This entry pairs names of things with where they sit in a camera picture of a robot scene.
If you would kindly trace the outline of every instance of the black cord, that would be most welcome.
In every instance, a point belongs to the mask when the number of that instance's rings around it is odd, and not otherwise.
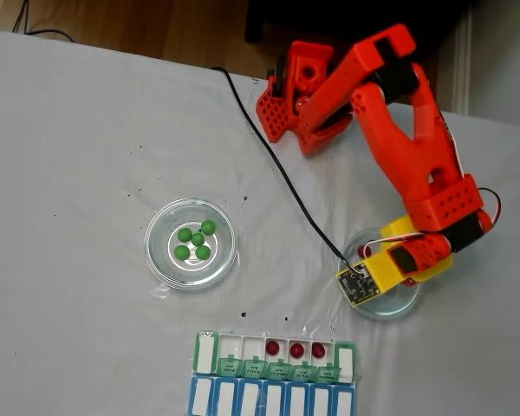
[[[493,194],[493,196],[495,197],[495,199],[497,200],[497,211],[495,212],[495,215],[493,216],[493,221],[492,221],[493,226],[495,226],[495,224],[499,220],[499,217],[501,216],[501,197],[499,197],[499,194],[490,188],[478,188],[478,189],[480,191],[491,192]]]
[[[19,30],[19,26],[21,24],[21,19],[23,18],[23,12],[25,13],[25,24],[23,28],[23,33],[28,36],[34,36],[34,35],[40,35],[42,33],[56,33],[58,35],[62,35],[67,37],[72,43],[76,43],[76,41],[73,40],[73,37],[68,35],[66,32],[58,29],[40,29],[40,30],[31,30],[28,31],[28,25],[29,25],[29,0],[23,0],[23,4],[21,7],[21,10],[19,11],[19,15],[17,16],[16,23],[14,24],[14,28],[12,29],[12,32],[17,33]]]
[[[23,27],[23,33],[27,35],[27,22],[29,21],[29,0],[27,0],[27,10],[25,11],[25,26]]]
[[[68,35],[66,32],[62,32],[61,30],[58,30],[58,29],[32,30],[30,32],[27,32],[25,35],[34,36],[34,35],[40,35],[41,33],[57,33],[58,35],[67,37],[71,42],[77,43],[76,41],[73,40],[73,37]]]
[[[17,33],[19,30],[19,24],[21,23],[21,19],[23,17],[23,12],[25,11],[25,6],[28,5],[29,0],[23,0],[23,4],[21,5],[21,10],[19,10],[19,15],[17,15],[16,22],[14,23],[14,27],[11,30],[12,33]]]
[[[250,116],[244,109],[243,103],[241,102],[241,99],[239,98],[239,95],[237,94],[237,90],[235,89],[235,85],[233,84],[233,81],[231,80],[231,77],[227,70],[225,68],[221,67],[214,67],[212,68],[215,71],[219,71],[225,74],[225,78],[227,78],[227,81],[229,82],[229,86],[231,87],[231,91],[233,92],[233,95],[235,96],[235,100],[237,100],[237,104],[241,108],[241,112],[243,113],[244,118],[249,122],[250,127],[252,127],[252,130],[254,130],[254,133],[256,133],[257,137],[262,142],[263,146],[266,148],[268,153],[270,154],[271,158],[273,159],[274,163],[276,164],[277,168],[279,169],[279,172],[281,172],[283,179],[285,179],[285,182],[287,183],[287,186],[289,187],[291,193],[296,199],[296,202],[298,203],[298,206],[301,208],[302,213],[304,214],[304,217],[309,221],[310,225],[312,225],[312,228],[318,233],[318,235],[322,238],[324,243],[334,252],[334,254],[342,261],[344,262],[347,267],[350,270],[353,270],[353,266],[347,261],[347,259],[341,254],[341,252],[337,249],[337,247],[334,246],[333,243],[329,240],[329,238],[323,233],[322,230],[320,230],[320,227],[315,223],[314,219],[310,216],[308,210],[306,209],[306,206],[304,206],[304,203],[301,200],[301,197],[299,197],[298,193],[296,192],[295,187],[291,183],[291,179],[289,179],[289,176],[285,172],[285,169],[283,169],[282,164],[280,163],[279,159],[277,158],[276,154],[273,150],[271,150],[270,145],[266,141],[266,139],[260,134],[260,131],[255,126],[254,122],[250,119]]]

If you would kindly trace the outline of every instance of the red ball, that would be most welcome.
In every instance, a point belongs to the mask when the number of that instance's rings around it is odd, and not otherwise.
[[[356,251],[358,253],[358,257],[360,258],[366,258],[372,256],[372,249],[370,249],[370,246],[366,247],[366,257],[364,257],[364,245],[360,245],[358,247],[358,250]]]
[[[320,342],[314,342],[312,344],[312,355],[315,358],[322,358],[326,354],[326,348]]]
[[[298,360],[304,355],[304,347],[298,342],[295,342],[293,345],[291,345],[289,353],[291,354],[291,357]]]
[[[268,341],[266,343],[266,353],[268,355],[277,355],[279,353],[279,344],[275,341]]]

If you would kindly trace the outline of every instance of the green ball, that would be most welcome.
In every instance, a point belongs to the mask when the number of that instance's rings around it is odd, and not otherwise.
[[[199,232],[195,232],[191,237],[191,242],[196,246],[199,247],[200,245],[205,243],[205,236],[200,234]]]
[[[200,225],[200,229],[205,235],[211,236],[216,230],[216,225],[211,219],[207,219],[202,223],[202,225]]]
[[[177,238],[181,243],[187,243],[187,242],[191,241],[191,237],[192,237],[192,231],[186,227],[177,231]]]
[[[201,245],[194,253],[198,259],[206,260],[210,256],[210,248],[207,245]]]
[[[173,251],[173,254],[178,260],[186,260],[191,256],[191,251],[186,245],[178,245]]]

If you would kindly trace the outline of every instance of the glass petri dish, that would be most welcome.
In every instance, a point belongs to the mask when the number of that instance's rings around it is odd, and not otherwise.
[[[210,256],[200,260],[196,247],[181,243],[177,233],[184,227],[193,233],[210,219],[216,231],[205,237],[204,245]],[[186,245],[191,256],[179,260],[173,255],[178,245]],[[237,254],[237,233],[231,221],[214,204],[200,199],[180,199],[171,202],[154,215],[145,234],[146,260],[152,273],[163,283],[175,289],[202,289],[219,281],[227,274]]]
[[[344,245],[341,253],[351,264],[355,264],[361,260],[361,257],[358,255],[359,247],[368,241],[377,240],[378,238],[381,238],[381,234],[377,228],[361,231]],[[370,249],[372,249],[373,253],[376,253],[379,251],[380,245],[370,244]],[[338,272],[346,267],[342,260],[338,261]],[[416,307],[422,292],[423,284],[421,283],[414,286],[398,284],[383,295],[376,296],[374,299],[354,307],[354,310],[368,319],[388,320],[398,318],[407,315]]]

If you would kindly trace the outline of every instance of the white fabric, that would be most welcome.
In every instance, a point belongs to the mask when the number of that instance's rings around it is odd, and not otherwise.
[[[253,114],[265,82],[234,80]],[[359,416],[520,415],[520,128],[446,118],[503,215],[412,315],[375,323],[345,302],[223,75],[0,34],[0,415],[185,414],[200,329],[356,341]],[[311,159],[292,133],[273,148],[337,246],[403,215],[355,123]],[[184,197],[239,235],[200,293],[146,266],[148,221]]]

